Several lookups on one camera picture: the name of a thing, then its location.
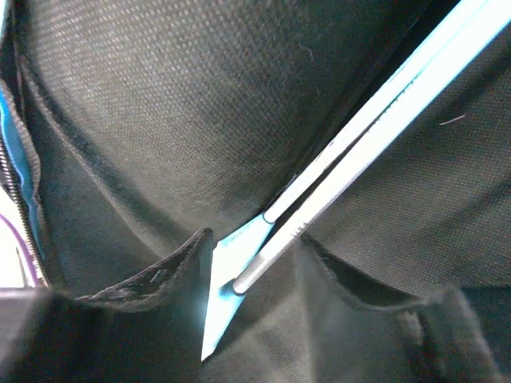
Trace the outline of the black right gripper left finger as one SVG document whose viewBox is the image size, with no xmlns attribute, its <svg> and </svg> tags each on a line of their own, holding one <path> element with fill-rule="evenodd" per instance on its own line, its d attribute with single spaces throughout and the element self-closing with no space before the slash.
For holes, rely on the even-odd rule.
<svg viewBox="0 0 511 383">
<path fill-rule="evenodd" d="M 196 382 L 200 374 L 213 250 L 212 230 L 81 302 L 108 325 L 77 382 Z"/>
</svg>

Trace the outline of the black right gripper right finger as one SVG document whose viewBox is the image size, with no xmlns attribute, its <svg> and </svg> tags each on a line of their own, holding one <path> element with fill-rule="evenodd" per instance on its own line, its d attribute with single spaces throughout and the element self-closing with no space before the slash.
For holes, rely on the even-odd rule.
<svg viewBox="0 0 511 383">
<path fill-rule="evenodd" d="M 456 352 L 439 323 L 452 290 L 415 298 L 295 244 L 314 382 L 457 382 Z"/>
</svg>

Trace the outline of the blue sport racket bag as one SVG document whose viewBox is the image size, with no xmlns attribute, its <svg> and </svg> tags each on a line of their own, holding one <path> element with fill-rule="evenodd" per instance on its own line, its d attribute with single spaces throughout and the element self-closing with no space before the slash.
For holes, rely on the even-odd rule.
<svg viewBox="0 0 511 383">
<path fill-rule="evenodd" d="M 510 22 L 276 256 L 216 256 L 461 1 L 4 1 L 1 172 L 35 287 L 1 292 L 1 379 L 77 382 L 81 302 L 201 229 L 196 382 L 314 382 L 294 247 L 415 298 L 457 382 L 510 379 Z"/>
</svg>

